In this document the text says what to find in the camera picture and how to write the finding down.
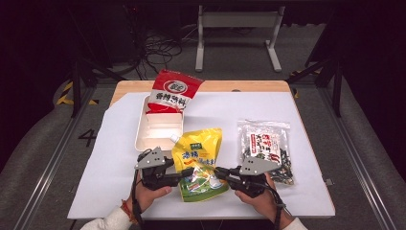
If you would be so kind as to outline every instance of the wooden table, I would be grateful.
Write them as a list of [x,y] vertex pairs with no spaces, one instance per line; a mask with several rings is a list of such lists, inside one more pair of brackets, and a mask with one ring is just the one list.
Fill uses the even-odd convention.
[[[134,142],[142,104],[153,83],[153,80],[125,80],[118,83],[111,101],[114,106],[110,106],[104,114],[98,139],[68,219],[103,218],[117,204],[117,200],[128,196],[137,159]],[[290,124],[289,151],[295,185],[277,185],[280,195],[296,217],[335,216],[334,205],[288,84],[283,80],[206,80],[199,87],[193,102],[188,104],[183,129],[191,131],[220,127],[223,140],[216,165],[234,168],[240,164],[237,156],[237,121],[240,119]],[[171,171],[174,169],[170,168],[167,173],[173,173]],[[143,213],[143,218],[263,219],[263,216],[240,202],[234,191],[229,190],[204,202],[182,202],[179,192],[173,192],[155,200],[154,205]]]
[[[117,84],[110,106],[126,93],[150,92],[154,80],[122,80]],[[200,92],[290,92],[289,85],[284,80],[206,80],[200,87]]]

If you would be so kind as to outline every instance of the human hand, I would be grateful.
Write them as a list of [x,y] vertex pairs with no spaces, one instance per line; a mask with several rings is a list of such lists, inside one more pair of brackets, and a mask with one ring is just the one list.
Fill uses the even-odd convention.
[[[276,190],[275,183],[268,172],[265,173],[265,177],[269,186]],[[275,216],[277,214],[277,203],[275,202],[275,198],[269,190],[265,190],[261,195],[255,198],[251,198],[247,194],[239,190],[236,190],[235,194],[242,202],[252,205],[259,214],[270,219],[272,222],[275,222]],[[292,216],[282,210],[280,228],[285,228],[292,221]]]
[[[154,199],[165,196],[172,191],[172,188],[170,186],[166,186],[166,187],[160,188],[155,191],[152,191],[152,190],[144,187],[143,183],[141,182],[141,177],[140,177],[139,173],[137,176],[137,182],[135,184],[136,184],[135,197],[137,198],[138,203],[140,204],[141,213],[143,213],[147,208],[149,208],[149,206],[152,205]],[[126,202],[126,205],[129,209],[129,211],[132,212],[131,193],[129,194],[129,197],[125,202]]]

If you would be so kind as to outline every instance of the snack package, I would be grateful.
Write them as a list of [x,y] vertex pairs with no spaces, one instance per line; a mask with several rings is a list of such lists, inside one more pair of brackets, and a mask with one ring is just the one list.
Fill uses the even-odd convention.
[[161,70],[149,96],[147,113],[182,113],[203,80],[169,70]]
[[266,121],[238,121],[241,160],[246,156],[273,161],[281,167],[270,171],[275,182],[293,185],[292,164],[288,149],[290,124]]
[[175,146],[172,157],[177,172],[189,167],[193,175],[182,178],[180,192],[185,202],[202,201],[220,195],[229,189],[226,181],[214,175],[215,160],[221,145],[220,128],[207,128],[172,136]]

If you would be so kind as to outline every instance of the metal frame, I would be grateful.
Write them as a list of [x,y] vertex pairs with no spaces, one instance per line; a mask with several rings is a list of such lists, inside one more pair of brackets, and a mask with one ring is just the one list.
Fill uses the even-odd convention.
[[65,128],[63,135],[57,144],[57,147],[48,162],[47,167],[44,170],[44,173],[39,177],[38,182],[36,183],[35,189],[27,202],[24,211],[20,215],[17,223],[14,225],[14,230],[21,230],[21,229],[29,229],[31,222],[33,221],[34,215],[39,208],[39,205],[42,202],[42,199],[46,195],[51,182],[54,179],[56,174],[57,168],[60,165],[60,162],[63,159],[65,154],[66,148],[68,146],[69,140],[72,137],[72,134],[77,127],[83,112],[88,105],[94,91],[96,88],[88,87],[84,92],[84,96],[82,98],[81,103],[83,104],[82,107],[79,108],[78,114],[75,117],[72,117],[69,121],[68,126]]
[[336,128],[338,129],[340,136],[347,149],[347,157],[352,165],[352,168],[355,171],[355,174],[358,177],[359,183],[361,184],[362,189],[364,190],[365,196],[367,197],[373,212],[375,213],[376,219],[378,220],[381,229],[397,229],[394,221],[391,218],[390,213],[385,207],[385,204],[382,198],[379,195],[379,192],[376,189],[375,183],[373,182],[370,174],[365,167],[361,156],[358,153],[354,143],[352,142],[350,135],[343,124],[343,121],[335,113],[334,108],[331,106],[332,99],[326,88],[318,88],[323,103],[328,109],[329,115],[332,118]]
[[272,28],[272,37],[265,40],[266,49],[271,58],[272,65],[276,72],[282,70],[281,64],[275,52],[275,43],[278,32],[281,27],[284,7],[279,7],[278,11],[208,11],[203,12],[203,7],[199,6],[198,13],[198,44],[196,54],[195,71],[203,71],[204,57],[204,28],[219,28],[219,27],[263,27]]

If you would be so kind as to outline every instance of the white sleeve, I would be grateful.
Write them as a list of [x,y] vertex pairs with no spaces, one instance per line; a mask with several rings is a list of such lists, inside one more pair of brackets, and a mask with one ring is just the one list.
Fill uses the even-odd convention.
[[307,230],[307,228],[298,218],[295,218],[287,227],[283,228],[283,230]]
[[132,222],[120,208],[115,208],[106,218],[96,218],[84,224],[81,230],[128,230]]

